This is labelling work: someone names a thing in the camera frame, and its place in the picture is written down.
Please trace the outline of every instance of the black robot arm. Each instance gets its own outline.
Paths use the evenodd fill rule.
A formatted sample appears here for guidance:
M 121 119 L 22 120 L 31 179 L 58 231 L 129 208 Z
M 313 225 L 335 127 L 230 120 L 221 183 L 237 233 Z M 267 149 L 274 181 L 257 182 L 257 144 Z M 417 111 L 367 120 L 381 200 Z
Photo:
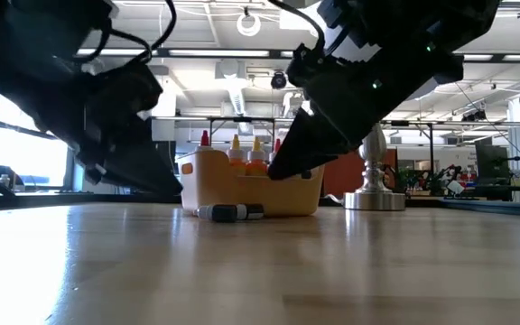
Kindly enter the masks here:
M 65 141 L 89 181 L 177 194 L 181 185 L 163 168 L 150 120 L 137 115 L 153 108 L 163 92 L 145 64 L 152 47 L 113 29 L 115 10 L 104 0 L 0 0 L 0 94 L 42 131 Z M 170 34 L 172 17 L 153 47 Z M 77 57 L 94 30 L 102 33 L 97 51 Z M 82 63 L 94 60 L 110 35 L 138 42 L 146 51 L 120 68 L 97 75 L 82 72 Z
M 323 0 L 318 13 L 329 28 L 339 26 L 340 37 L 358 47 L 380 50 L 366 62 L 336 58 L 321 42 L 314 49 L 301 44 L 293 52 L 288 77 L 303 88 L 314 115 L 294 119 L 269 176 L 283 179 L 357 148 L 375 123 L 429 79 L 461 80 L 464 58 L 452 52 L 490 29 L 499 3 Z

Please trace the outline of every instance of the red bottle cap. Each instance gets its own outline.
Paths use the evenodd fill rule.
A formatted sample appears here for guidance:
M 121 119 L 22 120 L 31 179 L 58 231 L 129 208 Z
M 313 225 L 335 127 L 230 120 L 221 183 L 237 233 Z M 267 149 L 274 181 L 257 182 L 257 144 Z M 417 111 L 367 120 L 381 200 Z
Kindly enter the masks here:
M 204 130 L 200 139 L 200 146 L 209 146 L 208 131 Z
M 278 153 L 278 150 L 280 150 L 280 139 L 276 139 L 276 144 L 274 145 L 274 152 Z

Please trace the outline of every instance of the yellow bottle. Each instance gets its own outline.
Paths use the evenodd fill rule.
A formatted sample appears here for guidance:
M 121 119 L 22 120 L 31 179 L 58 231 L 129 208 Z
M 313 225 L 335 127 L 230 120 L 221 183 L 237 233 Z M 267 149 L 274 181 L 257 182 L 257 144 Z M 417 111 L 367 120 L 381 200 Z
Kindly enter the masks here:
M 260 147 L 260 139 L 255 136 L 252 151 L 248 152 L 246 176 L 266 176 L 268 174 L 268 165 L 266 165 L 265 159 L 266 154 Z
M 226 151 L 227 157 L 230 159 L 230 166 L 238 176 L 246 175 L 246 164 L 244 163 L 244 150 L 240 149 L 240 140 L 238 135 L 234 135 L 232 146 Z

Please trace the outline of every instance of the table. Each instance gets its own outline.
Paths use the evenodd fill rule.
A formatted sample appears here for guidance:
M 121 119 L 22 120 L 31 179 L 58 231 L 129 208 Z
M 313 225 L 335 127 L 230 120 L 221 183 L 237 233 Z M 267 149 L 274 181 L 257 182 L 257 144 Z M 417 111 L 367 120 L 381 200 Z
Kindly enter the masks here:
M 0 324 L 520 323 L 520 217 L 178 207 L 0 211 Z

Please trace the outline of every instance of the yellow plastic bin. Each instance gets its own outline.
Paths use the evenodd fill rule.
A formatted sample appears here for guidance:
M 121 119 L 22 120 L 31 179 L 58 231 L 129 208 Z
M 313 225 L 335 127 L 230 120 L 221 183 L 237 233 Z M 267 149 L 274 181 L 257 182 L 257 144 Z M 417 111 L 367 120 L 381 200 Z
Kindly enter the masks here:
M 195 212 L 214 204 L 262 204 L 267 217 L 309 216 L 318 208 L 324 167 L 312 178 L 272 181 L 267 176 L 237 176 L 228 156 L 218 150 L 188 153 L 178 158 L 181 204 Z

